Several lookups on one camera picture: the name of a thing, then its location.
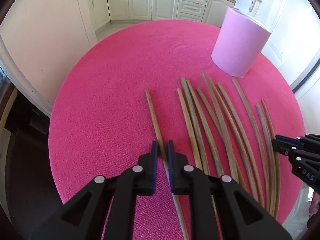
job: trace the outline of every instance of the round table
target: round table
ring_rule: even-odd
[[[141,154],[150,151],[156,137],[145,90],[150,91],[164,142],[172,139],[175,150],[187,155],[189,163],[194,165],[177,88],[181,88],[180,78],[185,77],[194,88],[200,87],[209,99],[201,70],[214,83],[221,82],[229,94],[250,140],[264,186],[260,152],[244,105],[231,77],[211,60],[219,30],[192,21],[145,22],[114,33],[80,59],[60,89],[50,122],[50,165],[64,203],[95,176],[117,176],[135,165]],[[253,109],[261,134],[255,104],[264,99],[276,134],[293,138],[304,135],[300,109],[290,87],[262,54],[247,75],[237,80]],[[229,174],[223,142],[202,107],[224,172]],[[249,188],[233,135],[231,139]],[[212,155],[206,139],[204,141],[211,175],[216,176]],[[283,223],[293,208],[302,182],[291,174],[287,157],[280,156],[280,163],[281,199],[277,219]],[[180,203],[190,231],[188,197],[180,197]],[[182,239],[160,160],[156,194],[137,198],[133,238]]]

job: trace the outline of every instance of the dark floor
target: dark floor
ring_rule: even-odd
[[[28,239],[62,202],[49,164],[50,120],[25,100],[18,95],[6,124],[12,132],[6,163],[6,194],[12,224]]]

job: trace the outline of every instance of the kitchen floor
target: kitchen floor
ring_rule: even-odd
[[[97,36],[97,41],[102,41],[106,37],[110,36],[113,33],[116,33],[122,29],[125,29],[127,27],[130,27],[132,25],[141,23],[143,21],[133,21],[132,23],[110,23],[109,25],[106,26],[105,29],[99,30],[99,32],[96,32]]]

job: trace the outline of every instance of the wooden chopstick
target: wooden chopstick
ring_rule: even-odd
[[[238,171],[236,168],[236,158],[235,155],[233,153],[233,149],[232,149],[232,144],[231,144],[231,140],[230,140],[230,136],[228,133],[228,129],[226,126],[226,123],[224,121],[221,109],[219,107],[219,103],[212,91],[211,85],[210,85],[210,81],[207,78],[207,76],[205,75],[204,71],[201,71],[202,75],[204,77],[204,81],[207,85],[214,109],[216,110],[216,114],[217,114],[217,118],[219,120],[219,124],[220,124],[220,128],[221,128],[221,132],[222,132],[222,139],[224,141],[224,144],[226,146],[226,151],[227,151],[227,156],[228,156],[228,160],[229,160],[229,166],[230,166],[230,172],[231,172],[231,176],[232,178],[236,181],[239,182],[239,178],[238,178]]]
[[[267,152],[269,156],[269,172],[270,172],[270,211],[269,213],[273,216],[276,207],[276,192],[277,192],[277,181],[276,181],[276,163],[275,156],[273,154],[273,148],[271,143],[271,137],[269,134],[266,119],[264,118],[263,112],[261,110],[260,104],[256,104],[258,115],[260,118],[264,138],[267,145]]]
[[[223,168],[222,168],[222,165],[221,165],[221,161],[220,161],[220,157],[219,157],[219,154],[218,154],[218,151],[217,151],[216,144],[214,142],[214,139],[213,139],[212,133],[210,131],[208,122],[207,122],[207,120],[206,120],[206,118],[204,116],[204,113],[202,111],[202,108],[201,108],[201,106],[199,104],[198,98],[196,97],[196,93],[194,92],[189,80],[187,80],[187,85],[189,87],[189,91],[190,91],[190,93],[192,95],[193,101],[194,101],[194,103],[196,105],[196,108],[198,110],[198,114],[200,116],[200,120],[202,122],[202,126],[204,128],[205,135],[207,136],[207,140],[208,140],[209,147],[210,147],[210,150],[211,150],[211,153],[212,153],[212,157],[214,159],[214,164],[215,164],[215,167],[216,167],[216,170],[217,170],[217,174],[218,174],[218,177],[220,177],[224,173],[223,173]]]
[[[243,138],[244,145],[246,146],[247,153],[249,155],[249,159],[251,161],[251,165],[252,165],[252,168],[253,168],[254,178],[256,180],[256,185],[257,185],[258,194],[259,194],[259,203],[260,203],[261,206],[265,207],[264,195],[263,195],[263,191],[262,191],[260,175],[259,175],[259,172],[258,172],[257,163],[256,163],[256,160],[254,158],[254,155],[253,155],[253,152],[252,152],[252,149],[251,149],[250,142],[248,140],[247,134],[246,134],[246,132],[244,130],[244,127],[243,127],[242,122],[241,122],[241,120],[240,120],[240,118],[238,116],[238,113],[237,113],[236,109],[234,108],[234,106],[232,104],[232,101],[230,100],[227,92],[225,91],[225,89],[223,88],[223,86],[219,82],[218,82],[218,87],[219,87],[219,89],[221,91],[221,94],[224,97],[224,100],[226,101],[227,105],[229,106],[229,109],[230,109],[230,111],[232,113],[232,116],[235,119],[236,124],[237,124],[237,126],[239,128],[240,134],[241,134],[241,136]]]
[[[266,210],[269,212],[270,211],[270,190],[269,190],[269,172],[268,172],[268,164],[267,164],[267,158],[266,158],[266,152],[263,147],[262,143],[262,138],[258,129],[257,121],[252,113],[252,110],[250,108],[250,105],[248,103],[248,100],[246,96],[244,95],[238,81],[233,77],[232,79],[233,84],[235,85],[240,98],[242,100],[242,103],[244,104],[244,107],[247,111],[247,114],[249,116],[251,126],[253,128],[254,135],[256,137],[260,155],[261,155],[261,162],[262,162],[262,169],[263,169],[263,174],[264,174],[264,180],[265,180],[265,185],[266,185]]]
[[[191,120],[192,120],[193,128],[194,128],[194,131],[195,131],[196,140],[197,140],[197,144],[198,144],[198,149],[199,149],[199,153],[200,153],[200,157],[201,157],[201,163],[202,163],[202,167],[203,167],[203,172],[205,174],[207,174],[207,175],[210,175],[207,154],[205,152],[204,143],[203,143],[203,139],[202,139],[202,135],[201,135],[201,130],[200,130],[200,126],[199,126],[199,123],[198,123],[198,118],[196,116],[196,110],[195,110],[195,107],[193,105],[192,97],[191,97],[191,94],[190,94],[190,91],[189,91],[189,88],[188,88],[188,84],[187,84],[187,81],[186,81],[185,78],[181,78],[181,84],[182,84],[184,93],[186,95],[187,103],[188,103],[188,106],[189,106]]]
[[[217,130],[218,130],[218,133],[220,134],[220,137],[222,137],[222,132],[221,132],[221,128],[220,128],[220,124],[219,124],[219,121],[218,121],[218,118],[216,116],[216,114],[214,113],[214,111],[212,110],[207,98],[205,97],[205,95],[203,94],[202,90],[198,87],[197,89],[197,92],[198,94],[200,95],[201,99],[202,99],[202,102],[204,103],[211,119],[213,120]],[[239,184],[241,185],[242,188],[244,188],[245,190],[247,190],[247,186],[244,182],[244,178],[243,178],[243,175],[242,175],[242,172],[240,170],[240,167],[238,165],[238,162],[236,160],[236,168],[237,168],[237,173],[238,173],[238,179],[239,179]]]
[[[267,121],[268,121],[268,126],[269,126],[269,131],[270,131],[270,135],[271,135],[271,139],[275,139],[276,138],[276,134],[275,134],[275,130],[273,129],[273,125],[272,125],[272,121],[271,121],[271,117],[267,108],[267,105],[265,103],[265,101],[262,99],[262,106],[264,109],[264,112],[266,114],[267,117]],[[279,153],[274,152],[274,156],[275,156],[275,162],[276,162],[276,177],[277,177],[277,193],[276,193],[276,206],[275,206],[275,212],[273,217],[276,219],[278,217],[278,212],[279,212],[279,204],[280,204],[280,180],[281,180],[281,174],[280,174],[280,160],[279,160]]]
[[[186,122],[187,130],[188,130],[188,135],[190,138],[190,143],[191,143],[191,147],[192,147],[193,157],[195,159],[195,164],[196,164],[197,168],[199,168],[203,171],[201,158],[200,158],[200,154],[199,154],[199,150],[198,150],[198,145],[197,145],[197,141],[196,141],[196,136],[195,136],[195,132],[192,127],[192,122],[190,119],[188,108],[187,108],[186,102],[184,100],[181,89],[178,88],[177,91],[178,91],[178,95],[179,95],[179,99],[180,99],[180,104],[181,104],[184,120]]]
[[[250,185],[250,189],[251,189],[251,194],[252,196],[255,198],[255,200],[258,202],[259,201],[259,198],[258,198],[258,192],[257,192],[257,187],[256,187],[256,184],[255,184],[255,181],[254,181],[254,177],[253,177],[253,172],[252,172],[252,168],[251,168],[251,165],[250,165],[250,162],[249,162],[249,158],[248,158],[248,155],[247,155],[247,152],[244,148],[244,143],[241,139],[241,136],[239,134],[239,131],[236,127],[236,124],[234,123],[230,113],[229,113],[229,110],[226,106],[226,104],[224,103],[221,95],[219,94],[217,88],[215,87],[215,85],[213,84],[213,82],[211,83],[211,87],[213,89],[213,92],[216,94],[216,97],[220,103],[220,106],[222,107],[224,113],[225,113],[225,116],[227,117],[228,119],[228,122],[230,124],[230,127],[233,131],[233,134],[236,138],[236,142],[238,144],[238,148],[239,148],[239,151],[241,153],[241,157],[242,157],[242,160],[243,160],[243,163],[244,163],[244,167],[246,169],[246,172],[247,172],[247,177],[248,177],[248,181],[249,181],[249,185]]]
[[[167,161],[167,157],[166,157],[165,151],[164,151],[164,144],[163,144],[163,140],[162,140],[162,136],[161,136],[161,132],[160,132],[160,128],[159,128],[156,112],[155,112],[155,109],[153,107],[151,96],[150,96],[150,93],[149,93],[148,90],[146,90],[146,96],[147,96],[147,101],[148,101],[148,105],[149,105],[149,109],[150,109],[150,113],[151,113],[151,119],[152,119],[153,127],[154,127],[155,132],[156,132],[156,138],[158,140],[158,145],[159,145],[161,157],[162,157],[163,164],[164,164],[164,170],[165,170],[165,173],[167,175],[167,179],[168,179],[169,184],[170,184],[168,161]],[[178,215],[178,219],[179,219],[179,222],[180,222],[180,226],[181,226],[181,229],[182,229],[183,238],[184,238],[184,240],[189,240],[189,235],[188,235],[186,223],[185,223],[185,220],[184,220],[184,217],[183,217],[183,213],[182,213],[181,205],[180,205],[180,202],[179,202],[179,198],[178,198],[177,195],[173,195],[173,194],[172,194],[172,198],[173,198],[173,202],[174,202],[174,205],[175,205],[175,208],[176,208],[176,211],[177,211],[177,215]]]

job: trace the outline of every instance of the pink tablecloth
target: pink tablecloth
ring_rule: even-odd
[[[211,60],[218,33],[219,28],[202,23],[152,21],[109,36],[83,56],[61,87],[50,123],[50,165],[64,203],[95,176],[119,175],[135,165],[139,155],[149,152],[156,137],[144,93],[146,89],[150,90],[164,141],[172,139],[176,151],[186,154],[189,163],[194,164],[176,90],[181,87],[180,78],[186,77],[194,87],[203,89],[209,99],[200,70],[214,82],[221,82],[231,97],[263,178],[260,153],[241,99],[231,77]],[[304,135],[300,109],[290,87],[262,54],[245,78],[238,81],[257,120],[255,104],[265,99],[276,134]],[[222,140],[211,121],[209,125],[224,171],[230,173]],[[249,185],[235,141],[233,146]],[[211,175],[216,176],[208,145],[206,149]],[[297,199],[301,181],[291,174],[287,157],[281,156],[280,162],[278,221],[282,223]],[[181,197],[180,201],[188,221],[188,198]],[[137,199],[133,237],[182,239],[161,163],[158,164],[156,195]]]

